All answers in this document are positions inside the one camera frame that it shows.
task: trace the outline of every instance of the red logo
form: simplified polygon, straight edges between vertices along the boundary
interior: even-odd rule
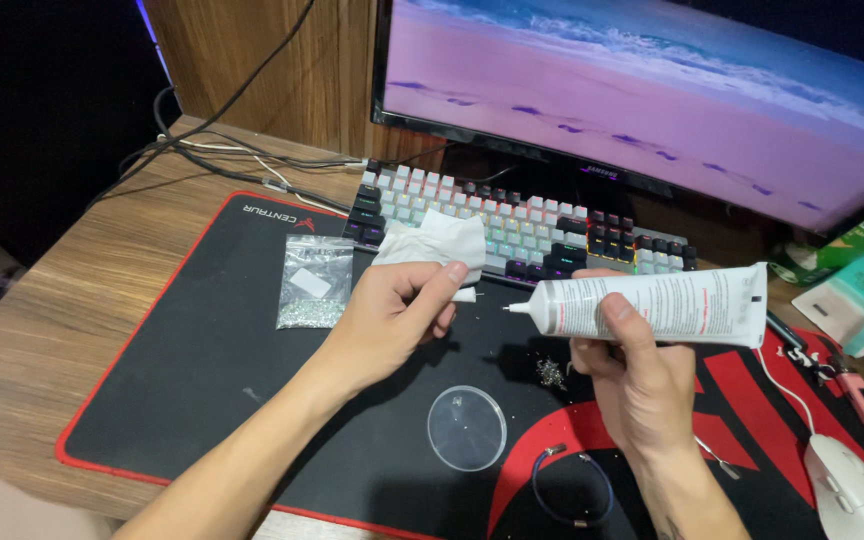
[[[309,228],[309,231],[315,233],[315,224],[312,223],[312,218],[311,218],[311,217],[306,217],[305,219],[299,221],[298,223],[296,223],[296,224],[293,226],[293,229],[294,229],[295,227],[303,227],[303,226],[308,227],[308,228]]]

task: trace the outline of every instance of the petri dish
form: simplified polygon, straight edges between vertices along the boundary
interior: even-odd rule
[[[429,443],[439,460],[466,473],[491,466],[505,450],[505,416],[489,394],[453,386],[429,409]]]

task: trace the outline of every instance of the ocean wave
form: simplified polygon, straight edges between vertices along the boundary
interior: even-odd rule
[[[695,86],[744,97],[864,130],[864,107],[826,89],[763,66],[721,57],[659,35],[623,31],[521,6],[486,11],[445,0],[409,0],[426,11],[517,31],[516,40],[586,62],[694,91]]]

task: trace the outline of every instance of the sticker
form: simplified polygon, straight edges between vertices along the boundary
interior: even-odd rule
[[[332,285],[328,281],[305,268],[299,268],[289,279],[289,283],[319,299],[326,296],[329,289],[332,289]]]

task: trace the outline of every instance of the hand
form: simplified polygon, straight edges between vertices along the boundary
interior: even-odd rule
[[[455,318],[452,296],[467,274],[462,262],[368,267],[342,318],[306,365],[346,387],[349,397],[382,381],[421,343],[446,335]]]
[[[596,269],[572,277],[622,275]],[[695,351],[656,347],[648,321],[619,293],[606,295],[600,307],[618,341],[616,357],[605,341],[573,338],[569,345],[576,371],[592,377],[608,435],[630,462],[698,452],[692,433]]]

